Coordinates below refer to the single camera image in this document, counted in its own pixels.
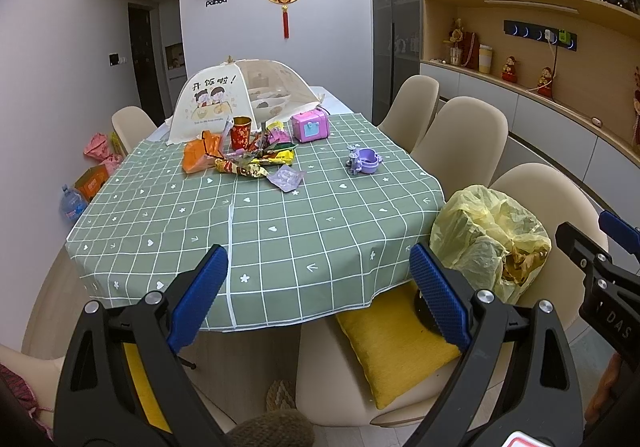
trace yellow cushion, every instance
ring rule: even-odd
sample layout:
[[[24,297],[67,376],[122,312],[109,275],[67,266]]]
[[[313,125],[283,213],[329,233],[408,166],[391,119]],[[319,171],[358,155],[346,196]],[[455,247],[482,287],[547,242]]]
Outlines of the yellow cushion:
[[[460,355],[425,329],[414,311],[412,281],[377,296],[371,306],[336,315],[369,381],[378,409]]]

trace orange box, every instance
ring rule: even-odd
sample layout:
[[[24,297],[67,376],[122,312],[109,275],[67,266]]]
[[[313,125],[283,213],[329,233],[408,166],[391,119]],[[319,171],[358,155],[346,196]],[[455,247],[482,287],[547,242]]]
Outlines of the orange box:
[[[90,167],[86,172],[78,179],[75,184],[84,199],[88,202],[94,199],[98,194],[100,187],[109,179],[109,173],[107,168],[100,164],[100,166]]]

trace chair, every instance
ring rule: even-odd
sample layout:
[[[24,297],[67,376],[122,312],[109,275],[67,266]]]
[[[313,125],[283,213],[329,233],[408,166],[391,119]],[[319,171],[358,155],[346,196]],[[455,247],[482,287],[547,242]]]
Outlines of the chair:
[[[157,129],[153,120],[137,106],[118,110],[111,117],[111,123],[127,153]]]
[[[456,97],[438,112],[411,157],[440,182],[445,199],[470,185],[489,185],[509,128],[500,110]]]
[[[38,414],[38,419],[48,427],[53,426],[54,408],[56,404],[56,393],[58,391],[58,380],[64,363],[64,357],[43,361],[23,355],[22,353],[0,345],[0,364],[9,368],[16,375],[22,377],[33,390],[38,405],[42,409]],[[195,387],[196,393],[202,400],[211,416],[216,420],[223,432],[233,429],[236,424],[223,411],[207,398],[203,392]]]
[[[426,75],[409,77],[400,87],[378,129],[407,153],[422,140],[433,120],[440,84]]]
[[[542,271],[518,301],[533,305],[550,300],[566,331],[578,318],[584,275],[556,248],[558,225],[569,221],[608,250],[598,215],[586,196],[566,176],[542,164],[523,164],[498,178],[500,190],[535,214],[545,226],[552,250]],[[504,380],[511,345],[504,345],[489,389]],[[311,422],[329,427],[379,425],[396,427],[423,419],[435,403],[458,361],[441,367],[383,410],[376,409],[363,370],[335,318],[302,325],[296,406]]]

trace dining table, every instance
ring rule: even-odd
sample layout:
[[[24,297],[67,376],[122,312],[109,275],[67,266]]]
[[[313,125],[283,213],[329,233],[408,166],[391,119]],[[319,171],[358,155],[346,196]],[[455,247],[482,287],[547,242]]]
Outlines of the dining table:
[[[67,236],[89,296],[106,307],[135,303],[215,244],[228,271],[202,330],[302,323],[367,307],[406,283],[410,250],[444,205],[440,184],[324,92],[330,134],[297,146],[291,167],[304,178],[292,192],[215,169],[186,174],[184,144],[140,142]],[[290,121],[285,128],[292,134]],[[377,171],[351,174],[350,146],[375,150]]]

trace water bottle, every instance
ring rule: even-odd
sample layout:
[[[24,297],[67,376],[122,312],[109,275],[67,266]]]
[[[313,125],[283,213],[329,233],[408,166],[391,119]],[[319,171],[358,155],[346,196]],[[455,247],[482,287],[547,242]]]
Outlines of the water bottle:
[[[65,185],[62,188],[62,192],[64,193],[64,196],[60,201],[60,210],[71,223],[75,223],[78,221],[82,212],[87,208],[88,204],[82,195],[73,187],[69,189]]]

